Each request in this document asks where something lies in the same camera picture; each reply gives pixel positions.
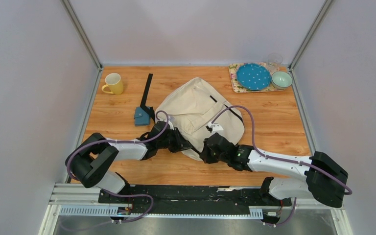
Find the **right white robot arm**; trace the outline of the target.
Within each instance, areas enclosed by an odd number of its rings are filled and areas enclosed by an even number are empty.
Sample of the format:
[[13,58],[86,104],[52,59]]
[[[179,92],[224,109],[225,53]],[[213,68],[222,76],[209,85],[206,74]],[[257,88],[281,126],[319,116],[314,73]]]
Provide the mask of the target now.
[[326,206],[340,208],[344,196],[350,194],[347,171],[320,151],[312,156],[291,156],[252,145],[235,145],[220,134],[213,134],[205,139],[200,158],[207,164],[225,162],[237,171],[286,176],[286,179],[265,178],[259,197],[266,205],[287,198],[314,198]]

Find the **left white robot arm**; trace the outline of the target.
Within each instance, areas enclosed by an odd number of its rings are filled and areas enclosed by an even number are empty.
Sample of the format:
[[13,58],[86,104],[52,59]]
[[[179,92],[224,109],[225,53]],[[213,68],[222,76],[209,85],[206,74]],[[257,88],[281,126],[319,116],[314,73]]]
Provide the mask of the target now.
[[118,203],[130,197],[128,182],[118,173],[109,170],[115,161],[144,161],[157,154],[159,149],[172,153],[191,149],[178,128],[171,123],[158,121],[151,131],[131,141],[108,139],[100,133],[90,135],[66,159],[68,173],[85,188],[98,187],[111,193]]

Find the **beige canvas backpack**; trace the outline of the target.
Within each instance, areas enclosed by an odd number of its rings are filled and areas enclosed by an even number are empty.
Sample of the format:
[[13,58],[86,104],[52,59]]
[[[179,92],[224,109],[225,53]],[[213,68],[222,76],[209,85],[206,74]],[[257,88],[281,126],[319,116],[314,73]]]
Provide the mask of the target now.
[[174,126],[193,146],[181,152],[197,161],[202,161],[200,153],[204,140],[214,134],[206,129],[209,122],[221,125],[224,132],[220,135],[235,145],[245,132],[241,112],[200,77],[191,79],[163,100],[154,113],[155,124],[167,122],[168,116],[174,118]]

